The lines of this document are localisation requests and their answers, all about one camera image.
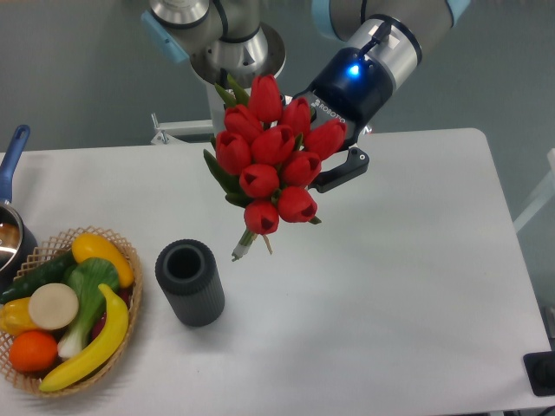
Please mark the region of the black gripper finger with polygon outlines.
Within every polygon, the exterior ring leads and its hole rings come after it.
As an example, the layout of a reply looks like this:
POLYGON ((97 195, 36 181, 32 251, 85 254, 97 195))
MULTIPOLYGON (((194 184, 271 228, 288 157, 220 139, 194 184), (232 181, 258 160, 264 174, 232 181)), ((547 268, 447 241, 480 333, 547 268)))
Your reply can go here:
POLYGON ((346 160, 339 166, 319 173, 308 185, 319 193, 326 193, 344 183, 363 175, 369 168, 370 157, 362 149, 352 146, 347 150, 346 160))

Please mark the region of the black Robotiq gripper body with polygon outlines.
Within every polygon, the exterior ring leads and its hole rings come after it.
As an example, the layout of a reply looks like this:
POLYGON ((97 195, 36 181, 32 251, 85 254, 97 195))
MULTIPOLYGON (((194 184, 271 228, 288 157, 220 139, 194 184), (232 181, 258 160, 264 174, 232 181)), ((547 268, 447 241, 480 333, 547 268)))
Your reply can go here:
POLYGON ((374 58, 359 55, 359 49, 340 49, 309 84, 295 94, 316 111, 316 127, 339 120, 347 127, 343 150, 354 145, 358 135, 394 92, 387 70, 374 58))

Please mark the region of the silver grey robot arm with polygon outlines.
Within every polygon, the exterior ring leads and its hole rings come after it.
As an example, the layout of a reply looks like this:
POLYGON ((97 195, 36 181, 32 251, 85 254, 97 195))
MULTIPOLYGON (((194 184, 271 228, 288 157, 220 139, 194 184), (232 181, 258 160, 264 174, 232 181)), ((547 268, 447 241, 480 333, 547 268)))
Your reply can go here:
MULTIPOLYGON (((347 126, 341 165, 313 182, 327 192, 364 174, 369 156, 358 138, 391 95, 405 82, 467 9, 465 1, 315 1, 319 31, 341 41, 330 62, 301 92, 313 123, 339 119, 347 126)), ((156 123, 155 138, 218 133, 224 103, 217 88, 235 80, 243 88, 257 75, 278 75, 285 63, 281 36, 260 17, 257 1, 153 1, 142 14, 153 43, 173 62, 190 62, 205 83, 211 117, 156 123)))

